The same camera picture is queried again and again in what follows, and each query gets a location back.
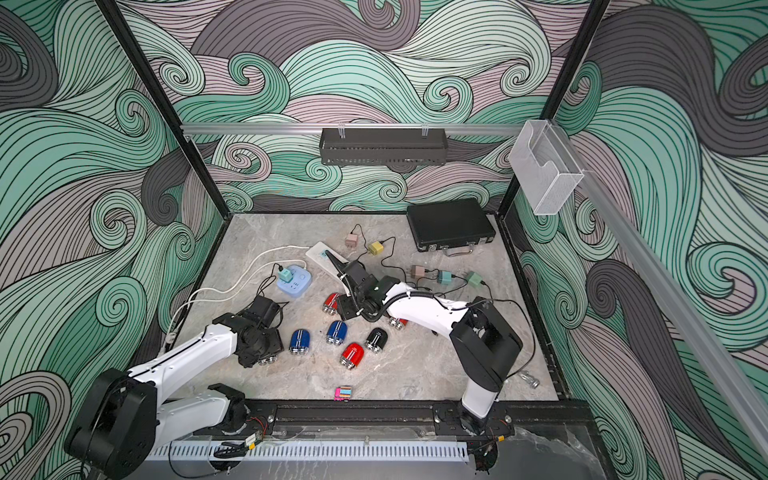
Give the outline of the yellow USB charger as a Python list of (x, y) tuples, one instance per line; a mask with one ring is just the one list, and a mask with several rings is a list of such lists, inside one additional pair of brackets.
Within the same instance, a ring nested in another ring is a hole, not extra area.
[(384, 250), (384, 246), (379, 241), (374, 241), (371, 244), (369, 244), (368, 247), (367, 247), (367, 251), (371, 255), (379, 255), (379, 254), (381, 254), (383, 252), (383, 250)]

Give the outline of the pink end USB charger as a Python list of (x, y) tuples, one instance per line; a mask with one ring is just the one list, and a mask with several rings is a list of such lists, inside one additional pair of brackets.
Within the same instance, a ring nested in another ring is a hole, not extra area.
[(345, 238), (345, 245), (348, 248), (355, 249), (359, 242), (359, 236), (357, 234), (350, 233)]

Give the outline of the teal USB charger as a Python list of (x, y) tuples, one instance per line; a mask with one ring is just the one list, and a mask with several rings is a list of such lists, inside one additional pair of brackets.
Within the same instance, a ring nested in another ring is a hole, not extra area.
[(437, 282), (441, 285), (449, 285), (453, 281), (453, 278), (453, 274), (446, 270), (439, 270), (436, 276)]

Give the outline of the light green USB charger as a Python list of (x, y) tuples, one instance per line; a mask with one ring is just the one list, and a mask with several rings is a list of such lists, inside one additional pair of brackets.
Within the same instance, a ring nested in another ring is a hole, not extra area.
[(471, 285), (475, 288), (485, 286), (485, 281), (483, 276), (475, 271), (470, 271), (469, 273), (467, 273), (465, 279), (468, 285)]

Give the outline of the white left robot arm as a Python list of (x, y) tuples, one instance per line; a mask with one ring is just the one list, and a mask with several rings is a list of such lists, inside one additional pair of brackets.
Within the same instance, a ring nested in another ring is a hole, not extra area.
[(215, 383), (195, 396), (172, 396), (223, 359), (236, 357), (244, 368), (275, 360), (283, 350), (283, 309), (257, 296), (240, 312), (219, 316), (154, 359), (98, 375), (64, 443), (65, 452), (79, 460), (81, 477), (123, 479), (153, 449), (201, 429), (218, 428), (226, 436), (242, 433), (251, 413), (243, 392)]

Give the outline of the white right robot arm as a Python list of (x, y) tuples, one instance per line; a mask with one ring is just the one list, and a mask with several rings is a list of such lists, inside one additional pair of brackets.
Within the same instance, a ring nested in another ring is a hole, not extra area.
[(345, 288), (339, 300), (344, 320), (375, 323), (383, 316), (404, 319), (448, 338), (468, 377), (461, 405), (469, 417), (485, 419), (523, 350), (523, 341), (493, 301), (452, 301), (398, 279), (380, 279), (355, 261), (328, 255)]

